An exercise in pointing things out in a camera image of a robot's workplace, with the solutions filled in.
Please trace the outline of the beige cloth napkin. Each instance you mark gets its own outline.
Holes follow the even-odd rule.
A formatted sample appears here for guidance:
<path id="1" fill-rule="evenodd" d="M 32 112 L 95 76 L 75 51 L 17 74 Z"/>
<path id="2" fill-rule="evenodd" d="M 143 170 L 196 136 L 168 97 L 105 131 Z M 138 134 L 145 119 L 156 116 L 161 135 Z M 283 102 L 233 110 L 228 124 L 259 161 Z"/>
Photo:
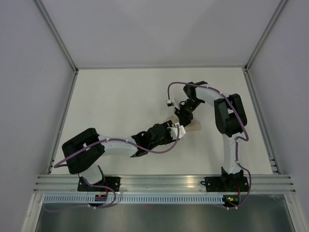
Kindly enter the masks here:
<path id="1" fill-rule="evenodd" d="M 170 115 L 169 117 L 167 117 L 164 122 L 167 121 L 172 121 L 172 123 L 179 123 L 179 119 L 178 117 L 174 116 L 174 115 Z M 193 120 L 190 124 L 188 124 L 187 126 L 184 126 L 185 131 L 186 132 L 191 132 L 191 131 L 200 131 L 201 130 L 201 123 L 198 120 Z"/>

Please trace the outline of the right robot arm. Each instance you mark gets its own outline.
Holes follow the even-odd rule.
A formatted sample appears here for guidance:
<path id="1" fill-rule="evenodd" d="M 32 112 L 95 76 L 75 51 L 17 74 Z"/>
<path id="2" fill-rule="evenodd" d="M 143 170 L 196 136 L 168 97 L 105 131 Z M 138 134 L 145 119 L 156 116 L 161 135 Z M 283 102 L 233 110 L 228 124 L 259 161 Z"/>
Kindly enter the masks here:
<path id="1" fill-rule="evenodd" d="M 215 125 L 223 136 L 224 163 L 220 184 L 226 191 L 233 190 L 242 182 L 243 169 L 239 163 L 239 140 L 248 141 L 245 129 L 247 117 L 239 94 L 225 95 L 208 83 L 183 83 L 187 100 L 175 106 L 174 114 L 179 123 L 187 127 L 193 121 L 193 111 L 202 103 L 214 107 Z"/>

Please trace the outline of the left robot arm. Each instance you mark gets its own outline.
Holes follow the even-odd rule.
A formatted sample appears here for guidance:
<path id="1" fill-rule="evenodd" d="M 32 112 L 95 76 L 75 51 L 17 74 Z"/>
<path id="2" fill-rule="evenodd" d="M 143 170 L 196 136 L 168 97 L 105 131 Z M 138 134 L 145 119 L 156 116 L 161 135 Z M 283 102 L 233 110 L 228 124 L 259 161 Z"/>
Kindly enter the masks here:
<path id="1" fill-rule="evenodd" d="M 94 191 L 105 187 L 105 176 L 97 161 L 102 156 L 129 156 L 139 158 L 148 153 L 163 154 L 171 150 L 154 151 L 161 145 L 175 143 L 180 138 L 180 126 L 167 121 L 154 124 L 127 138 L 99 135 L 95 128 L 88 128 L 62 145 L 64 159 L 56 167 L 67 166 L 70 174 L 77 174 Z"/>

